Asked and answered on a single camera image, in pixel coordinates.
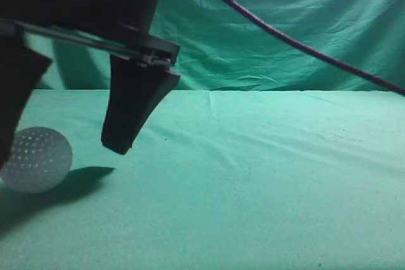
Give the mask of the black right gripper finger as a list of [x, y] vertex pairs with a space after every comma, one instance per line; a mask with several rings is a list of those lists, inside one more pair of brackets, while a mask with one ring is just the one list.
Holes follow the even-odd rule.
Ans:
[[1, 165], [9, 160], [21, 115], [52, 60], [25, 46], [20, 37], [1, 37]]

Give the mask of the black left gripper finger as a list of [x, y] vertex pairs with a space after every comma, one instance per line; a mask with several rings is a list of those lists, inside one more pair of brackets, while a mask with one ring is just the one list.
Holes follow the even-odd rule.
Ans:
[[110, 57], [109, 101], [101, 133], [104, 147], [125, 155], [157, 105], [176, 88], [180, 74], [165, 61], [142, 64]]

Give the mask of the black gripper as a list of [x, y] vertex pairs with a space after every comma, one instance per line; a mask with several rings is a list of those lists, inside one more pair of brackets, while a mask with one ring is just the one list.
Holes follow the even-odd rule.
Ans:
[[33, 34], [175, 64], [177, 44], [150, 35], [158, 0], [1, 0], [1, 21]]

